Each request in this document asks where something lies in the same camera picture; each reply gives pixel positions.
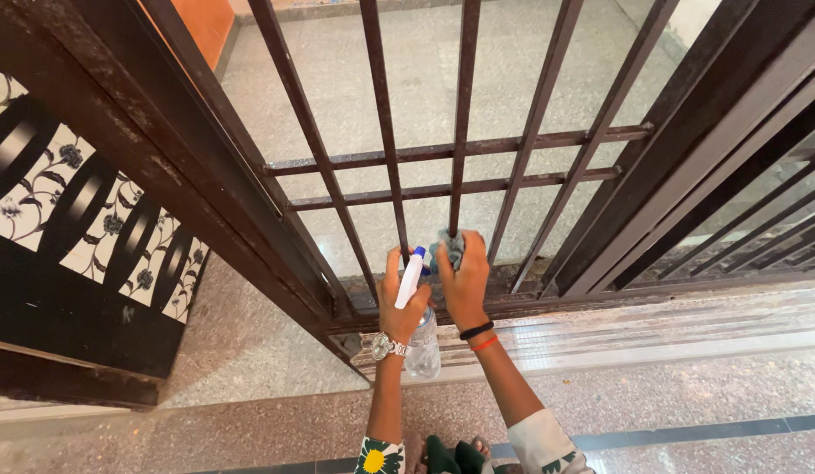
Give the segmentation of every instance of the red thread bracelet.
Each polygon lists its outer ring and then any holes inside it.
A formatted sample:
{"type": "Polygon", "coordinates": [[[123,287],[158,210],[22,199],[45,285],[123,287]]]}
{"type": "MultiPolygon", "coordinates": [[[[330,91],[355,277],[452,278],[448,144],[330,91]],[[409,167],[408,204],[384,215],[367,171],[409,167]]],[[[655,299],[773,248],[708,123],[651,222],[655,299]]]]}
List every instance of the red thread bracelet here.
{"type": "Polygon", "coordinates": [[[477,346],[472,348],[471,351],[472,352],[477,352],[477,351],[480,351],[481,349],[486,349],[486,348],[489,347],[490,344],[492,344],[493,342],[495,342],[497,340],[498,340],[498,336],[496,336],[496,337],[494,337],[494,338],[490,339],[489,341],[486,341],[486,342],[484,342],[482,344],[478,344],[477,346]]]}

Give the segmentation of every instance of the wristwatch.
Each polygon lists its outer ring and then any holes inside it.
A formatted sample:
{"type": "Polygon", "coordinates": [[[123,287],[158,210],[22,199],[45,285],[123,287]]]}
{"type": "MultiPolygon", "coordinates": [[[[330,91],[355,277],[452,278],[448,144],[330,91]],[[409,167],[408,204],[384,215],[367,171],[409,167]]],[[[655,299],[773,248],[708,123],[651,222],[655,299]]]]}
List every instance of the wristwatch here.
{"type": "Polygon", "coordinates": [[[391,341],[386,334],[379,332],[372,339],[372,359],[381,360],[387,357],[389,353],[407,357],[407,354],[410,353],[410,347],[401,342],[391,341]]]}

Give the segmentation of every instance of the orange wall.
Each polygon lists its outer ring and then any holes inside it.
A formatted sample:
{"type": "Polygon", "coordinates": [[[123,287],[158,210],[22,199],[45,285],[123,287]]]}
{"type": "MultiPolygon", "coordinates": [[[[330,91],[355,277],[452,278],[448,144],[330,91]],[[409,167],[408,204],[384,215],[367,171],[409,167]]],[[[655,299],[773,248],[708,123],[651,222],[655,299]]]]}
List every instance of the orange wall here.
{"type": "Polygon", "coordinates": [[[229,0],[173,0],[173,5],[202,56],[214,69],[234,21],[229,0]]]}

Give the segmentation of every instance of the metal gate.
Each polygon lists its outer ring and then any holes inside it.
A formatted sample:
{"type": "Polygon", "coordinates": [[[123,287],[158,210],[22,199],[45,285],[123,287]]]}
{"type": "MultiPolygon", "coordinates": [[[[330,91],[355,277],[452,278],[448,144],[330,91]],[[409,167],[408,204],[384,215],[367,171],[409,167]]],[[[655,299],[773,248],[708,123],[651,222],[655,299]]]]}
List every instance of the metal gate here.
{"type": "MultiPolygon", "coordinates": [[[[492,269],[486,310],[493,318],[583,300],[815,277],[815,189],[766,215],[774,199],[815,173],[815,0],[723,0],[642,123],[611,126],[678,3],[653,3],[588,130],[539,134],[583,4],[562,0],[522,134],[469,141],[481,0],[464,0],[455,141],[396,148],[378,6],[360,0],[384,149],[329,156],[273,7],[250,0],[313,156],[270,164],[170,0],[1,3],[0,61],[85,136],[96,136],[98,148],[155,190],[162,204],[176,208],[177,197],[165,190],[171,187],[199,197],[196,211],[179,204],[183,222],[348,361],[332,336],[377,328],[376,275],[350,206],[392,202],[394,240],[406,256],[403,201],[450,197],[449,231],[455,233],[464,194],[503,190],[488,245],[494,262],[518,192],[558,186],[524,260],[492,269]],[[24,45],[29,48],[20,53],[24,45]],[[61,68],[81,85],[47,83],[32,63],[61,68]],[[97,112],[89,117],[78,102],[97,112]],[[126,154],[125,142],[107,133],[146,145],[146,159],[126,154]],[[589,169],[599,145],[610,142],[628,144],[613,166],[589,169]],[[535,149],[570,146],[580,149],[567,171],[526,175],[535,149]],[[516,153],[508,178],[464,181],[467,156],[503,152],[516,153]],[[399,164],[444,158],[453,158],[450,184],[402,188],[399,164]],[[771,166],[792,163],[804,166],[704,241],[679,245],[771,166]],[[387,167],[389,190],[341,192],[335,170],[377,165],[387,167]],[[328,196],[291,200],[276,179],[315,172],[328,196]],[[600,188],[560,251],[542,260],[539,249],[571,193],[595,180],[600,188]],[[337,211],[362,277],[341,281],[298,216],[323,208],[337,211]],[[790,223],[805,211],[811,213],[790,223]],[[765,221],[730,241],[753,216],[765,221]]],[[[444,308],[439,314],[447,322],[444,308]]]]}

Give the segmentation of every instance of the cleaning cloth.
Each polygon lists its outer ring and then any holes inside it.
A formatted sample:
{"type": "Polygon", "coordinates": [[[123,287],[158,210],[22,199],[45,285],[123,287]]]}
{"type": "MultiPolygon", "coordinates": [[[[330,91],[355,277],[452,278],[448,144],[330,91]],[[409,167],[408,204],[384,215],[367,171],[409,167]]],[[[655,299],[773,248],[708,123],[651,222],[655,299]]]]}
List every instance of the cleaning cloth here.
{"type": "MultiPolygon", "coordinates": [[[[459,230],[454,237],[449,235],[448,229],[443,229],[439,232],[439,240],[445,243],[445,248],[449,251],[449,260],[455,270],[460,269],[460,261],[463,260],[463,252],[465,251],[465,241],[463,240],[463,233],[459,230]]],[[[439,266],[437,265],[437,247],[439,244],[431,244],[429,250],[431,252],[431,273],[439,273],[439,266]]]]}

